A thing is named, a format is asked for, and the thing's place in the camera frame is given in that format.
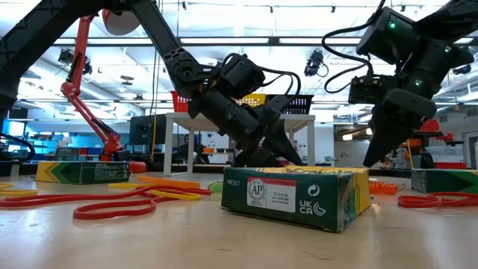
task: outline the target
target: fluorescent light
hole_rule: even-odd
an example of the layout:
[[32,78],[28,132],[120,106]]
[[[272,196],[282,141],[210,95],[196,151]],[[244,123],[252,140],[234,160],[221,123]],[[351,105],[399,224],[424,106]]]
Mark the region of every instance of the fluorescent light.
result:
[[24,99],[19,99],[19,101],[24,101],[24,102],[68,102],[68,99],[34,99],[34,98],[24,98]]
[[33,121],[33,119],[6,119],[9,121]]
[[353,139],[353,136],[351,134],[346,134],[342,137],[342,140],[344,141],[350,141]]
[[88,38],[88,45],[152,45],[152,41],[148,37],[136,38]]
[[462,39],[459,39],[458,41],[455,42],[457,45],[467,45],[473,41],[472,37],[463,37]]
[[[360,42],[360,38],[340,38],[340,37],[330,37],[326,39],[326,44],[347,44],[347,45],[357,45]],[[322,38],[280,38],[279,43],[281,44],[321,44]]]
[[472,101],[472,100],[475,100],[475,99],[478,99],[478,92],[473,92],[473,93],[469,93],[465,96],[462,96],[462,97],[458,98],[458,101],[459,102],[466,102],[466,101]]
[[181,43],[183,44],[208,44],[208,43],[218,43],[218,44],[244,44],[244,43],[254,43],[254,44],[265,44],[269,43],[269,38],[266,37],[239,37],[239,38],[181,38]]
[[63,45],[63,46],[67,46],[67,45],[75,46],[76,40],[75,38],[58,38],[56,41],[53,42],[53,44]]
[[369,120],[372,120],[372,114],[361,117],[359,122],[367,122]]
[[435,105],[456,105],[456,103],[450,103],[450,102],[435,102]]
[[141,104],[151,103],[151,100],[118,100],[118,102]]
[[67,120],[68,119],[38,119],[38,121],[67,121]]

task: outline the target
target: table surface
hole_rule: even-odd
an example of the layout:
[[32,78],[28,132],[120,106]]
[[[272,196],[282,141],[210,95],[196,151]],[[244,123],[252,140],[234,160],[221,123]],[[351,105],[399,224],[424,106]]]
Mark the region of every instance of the table surface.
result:
[[[197,131],[217,132],[219,129],[202,114],[194,120],[187,113],[166,113],[166,118],[173,118],[174,122],[185,129],[193,127]],[[315,115],[288,115],[282,114],[281,119],[285,120],[285,131],[297,132],[307,126],[308,121],[315,121]]]
[[[206,186],[222,175],[177,179]],[[409,179],[380,178],[406,185]],[[2,178],[40,193],[106,193],[105,185]],[[220,195],[173,201],[155,213],[73,220],[90,202],[0,211],[1,268],[476,268],[478,209],[404,209],[397,198],[373,204],[342,234],[220,210]]]

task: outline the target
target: chair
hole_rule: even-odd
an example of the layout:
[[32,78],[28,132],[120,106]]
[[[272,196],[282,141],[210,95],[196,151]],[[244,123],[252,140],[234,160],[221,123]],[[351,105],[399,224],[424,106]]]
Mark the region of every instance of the chair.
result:
[[78,161],[79,156],[79,148],[57,148],[55,151],[56,161]]

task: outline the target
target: red basket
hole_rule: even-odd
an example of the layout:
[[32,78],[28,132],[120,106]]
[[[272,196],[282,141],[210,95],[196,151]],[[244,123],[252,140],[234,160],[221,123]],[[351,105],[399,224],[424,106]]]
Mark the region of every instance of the red basket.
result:
[[171,94],[173,95],[174,112],[187,112],[187,103],[190,99],[180,97],[175,90],[172,90]]
[[445,162],[435,162],[435,168],[437,169],[467,169],[466,163],[445,163]]

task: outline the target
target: lamp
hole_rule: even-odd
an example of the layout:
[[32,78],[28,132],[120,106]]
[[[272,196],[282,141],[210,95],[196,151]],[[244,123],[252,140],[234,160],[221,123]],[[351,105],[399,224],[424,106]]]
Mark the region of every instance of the lamp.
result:
[[112,35],[122,36],[129,34],[140,26],[136,15],[130,11],[123,11],[117,15],[110,10],[103,10],[102,16],[106,30]]

